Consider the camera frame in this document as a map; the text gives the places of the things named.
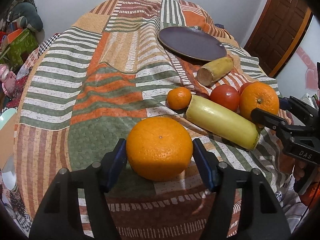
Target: black cable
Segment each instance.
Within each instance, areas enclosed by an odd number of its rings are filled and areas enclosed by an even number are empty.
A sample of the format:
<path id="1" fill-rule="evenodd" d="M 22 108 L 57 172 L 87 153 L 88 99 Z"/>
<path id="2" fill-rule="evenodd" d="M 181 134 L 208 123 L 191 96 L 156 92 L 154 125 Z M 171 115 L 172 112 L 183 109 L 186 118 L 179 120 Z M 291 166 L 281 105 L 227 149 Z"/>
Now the black cable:
<path id="1" fill-rule="evenodd" d="M 317 192 L 318 192 L 319 187 L 320 187 L 320 181 L 318 182 L 318 186 L 317 186 L 317 188 L 316 188 L 316 191 L 314 192 L 314 194 L 313 194 L 313 196 L 312 196 L 312 198 L 311 198 L 311 201 L 310 201 L 309 205 L 307 206 L 305 212 L 303 213 L 300 222 L 302 221 L 303 217 L 305 216 L 305 214 L 306 214 L 307 211 L 309 210 L 309 207 L 311 206 L 314 198 L 316 197 L 316 194 L 317 194 Z"/>

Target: door panel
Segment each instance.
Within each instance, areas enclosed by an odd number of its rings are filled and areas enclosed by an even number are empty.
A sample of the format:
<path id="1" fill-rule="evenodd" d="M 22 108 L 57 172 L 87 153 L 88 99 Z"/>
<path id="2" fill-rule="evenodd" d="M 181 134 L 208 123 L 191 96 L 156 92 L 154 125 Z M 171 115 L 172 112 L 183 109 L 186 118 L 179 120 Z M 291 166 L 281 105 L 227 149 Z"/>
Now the door panel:
<path id="1" fill-rule="evenodd" d="M 300 34 L 308 6 L 303 0 L 271 0 L 265 8 L 263 20 L 259 20 L 253 36 L 244 47 L 252 56 L 258 57 L 266 74 L 272 73 L 292 43 Z"/>

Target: yellow-green vegetable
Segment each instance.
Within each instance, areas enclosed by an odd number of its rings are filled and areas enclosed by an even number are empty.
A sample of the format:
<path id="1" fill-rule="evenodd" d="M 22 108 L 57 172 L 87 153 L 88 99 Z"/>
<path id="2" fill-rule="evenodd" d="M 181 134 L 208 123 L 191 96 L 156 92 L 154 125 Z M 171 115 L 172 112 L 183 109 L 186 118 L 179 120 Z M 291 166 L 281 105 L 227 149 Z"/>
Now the yellow-green vegetable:
<path id="1" fill-rule="evenodd" d="M 206 98 L 192 95 L 186 116 L 195 125 L 247 150 L 253 150 L 258 143 L 259 133 L 255 124 Z"/>
<path id="2" fill-rule="evenodd" d="M 197 71 L 196 79 L 200 84 L 209 86 L 230 72 L 233 68 L 233 58 L 229 55 L 218 58 L 203 65 Z"/>

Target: plate rim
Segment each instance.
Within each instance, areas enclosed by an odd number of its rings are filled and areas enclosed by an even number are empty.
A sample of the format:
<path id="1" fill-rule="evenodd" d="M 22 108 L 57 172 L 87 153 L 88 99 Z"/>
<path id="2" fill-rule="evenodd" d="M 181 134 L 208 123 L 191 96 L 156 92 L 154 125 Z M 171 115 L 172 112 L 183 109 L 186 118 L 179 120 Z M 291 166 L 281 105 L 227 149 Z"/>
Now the plate rim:
<path id="1" fill-rule="evenodd" d="M 178 27 L 178 28 L 188 28 L 188 29 L 191 29 L 190 27 L 187 27 L 187 26 L 169 26 L 169 27 L 163 28 L 162 30 L 168 29 L 168 28 L 173 28 L 173 27 L 175 27 L 175 28 Z M 181 53 L 181 52 L 179 52 L 179 51 L 177 51 L 177 50 L 169 47 L 168 45 L 164 44 L 164 42 L 163 42 L 163 41 L 160 39 L 160 37 L 159 37 L 159 34 L 160 34 L 160 32 L 161 32 L 162 30 L 160 30 L 160 31 L 158 32 L 158 35 L 157 35 L 158 40 L 160 41 L 160 43 L 162 44 L 162 46 L 167 47 L 167 48 L 169 48 L 170 50 L 172 50 L 172 51 L 174 51 L 174 52 L 176 52 L 176 53 L 178 53 L 178 54 L 180 54 L 180 55 L 183 55 L 183 56 L 185 56 L 185 57 L 189 57 L 189 58 L 193 58 L 193 59 L 197 59 L 197 60 L 201 60 L 201 61 L 206 61 L 206 62 L 211 62 L 211 61 L 213 61 L 213 60 L 207 60 L 207 59 L 202 59 L 202 58 L 197 58 L 197 57 L 193 57 L 193 56 L 190 56 L 190 55 L 186 55 L 186 54 Z M 210 37 L 216 39 L 214 36 L 211 36 L 209 33 L 206 33 L 206 34 L 209 35 Z M 223 57 L 226 57 L 226 56 L 227 56 L 227 49 L 226 49 L 224 46 L 223 46 L 223 48 L 224 48 L 224 51 L 225 51 L 225 53 L 226 53 Z"/>

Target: pink doll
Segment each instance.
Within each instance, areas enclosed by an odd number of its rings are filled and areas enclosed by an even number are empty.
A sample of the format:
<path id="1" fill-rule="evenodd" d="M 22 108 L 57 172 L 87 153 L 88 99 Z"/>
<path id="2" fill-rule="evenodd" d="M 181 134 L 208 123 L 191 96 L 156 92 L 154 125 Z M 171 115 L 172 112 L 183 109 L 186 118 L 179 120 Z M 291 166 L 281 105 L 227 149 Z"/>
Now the pink doll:
<path id="1" fill-rule="evenodd" d="M 9 70 L 7 64 L 0 64 L 0 81 L 4 94 L 10 98 L 13 97 L 14 86 L 16 84 L 16 75 Z"/>

